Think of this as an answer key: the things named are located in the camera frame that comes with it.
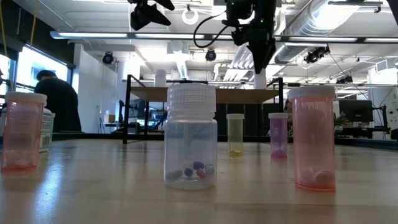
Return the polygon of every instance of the person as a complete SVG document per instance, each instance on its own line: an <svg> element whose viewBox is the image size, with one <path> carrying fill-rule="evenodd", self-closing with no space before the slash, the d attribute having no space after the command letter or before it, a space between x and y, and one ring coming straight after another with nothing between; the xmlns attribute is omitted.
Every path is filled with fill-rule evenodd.
<svg viewBox="0 0 398 224"><path fill-rule="evenodd" d="M81 131L78 97L73 87L49 70L40 71L36 79L39 82L35 93L46 95L46 108L55 113L53 132Z"/></svg>

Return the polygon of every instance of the ceiling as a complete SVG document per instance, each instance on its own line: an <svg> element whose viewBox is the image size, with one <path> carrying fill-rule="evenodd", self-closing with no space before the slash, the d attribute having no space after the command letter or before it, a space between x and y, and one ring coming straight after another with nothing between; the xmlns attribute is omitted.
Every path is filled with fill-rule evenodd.
<svg viewBox="0 0 398 224"><path fill-rule="evenodd" d="M29 12L34 12L35 1L14 0ZM96 0L39 0L38 18L59 31L91 31L91 32L129 32L129 12L134 6L129 8L129 4L105 3ZM212 7L213 1L201 1L200 6L196 6L196 1L192 2L192 8L199 9L199 21L202 21L208 14L220 11L218 7ZM289 21L299 12L308 0L295 0L294 7L286 9L286 21ZM343 25L335 29L331 35L368 35L368 36L397 36L398 26L388 8L387 2L383 1L382 12L375 14L376 7L361 7ZM171 12L158 7L167 18L172 22L170 27L157 24L149 24L140 32L174 32L192 33L198 22L188 25L182 21L184 5L175 3L176 10ZM210 20L201 27L199 32L218 33L223 28L220 20ZM224 34L230 34L232 29L227 29ZM166 40L91 40L85 42L85 49L91 53L102 57L104 51L101 49L109 48L114 45L134 45L141 53L146 66L141 67L144 77L151 77L155 69L166 69L170 73L176 70L175 62L166 60ZM198 49L192 41L188 41L189 51L193 53L191 60L187 61L189 70L213 71L216 63L230 63L237 51L237 46L232 42L216 41L211 48L217 53L216 62L206 62L206 49ZM366 44L331 44L331 56L327 56L319 63L307 65L303 63L303 57L296 58L288 67L285 67L275 76L283 76L285 82L325 82L332 75L339 74L341 69L352 68L354 82L366 82L367 69L374 66L372 62L383 60L384 57L398 57L398 45L366 45ZM119 60L127 60L130 52L120 51L114 55Z"/></svg>

